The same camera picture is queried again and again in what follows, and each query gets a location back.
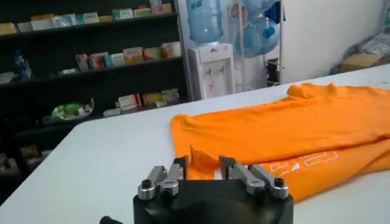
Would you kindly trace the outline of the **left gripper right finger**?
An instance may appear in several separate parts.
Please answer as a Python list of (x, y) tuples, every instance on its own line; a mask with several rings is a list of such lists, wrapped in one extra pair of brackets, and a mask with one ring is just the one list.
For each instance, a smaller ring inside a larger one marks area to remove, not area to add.
[(219, 156), (219, 167), (223, 180), (240, 180), (248, 194), (259, 197), (267, 191), (272, 197), (284, 200), (289, 189), (282, 178), (273, 177), (260, 165), (248, 167), (236, 162), (234, 158)]

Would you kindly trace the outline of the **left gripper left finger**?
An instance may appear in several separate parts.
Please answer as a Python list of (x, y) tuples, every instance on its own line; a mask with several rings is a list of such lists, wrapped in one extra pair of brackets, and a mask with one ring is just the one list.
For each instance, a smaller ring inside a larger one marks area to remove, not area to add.
[(188, 155), (174, 159), (170, 168), (155, 166), (148, 177), (138, 186), (137, 197), (140, 200), (171, 200), (179, 193), (179, 181), (186, 180), (188, 173)]

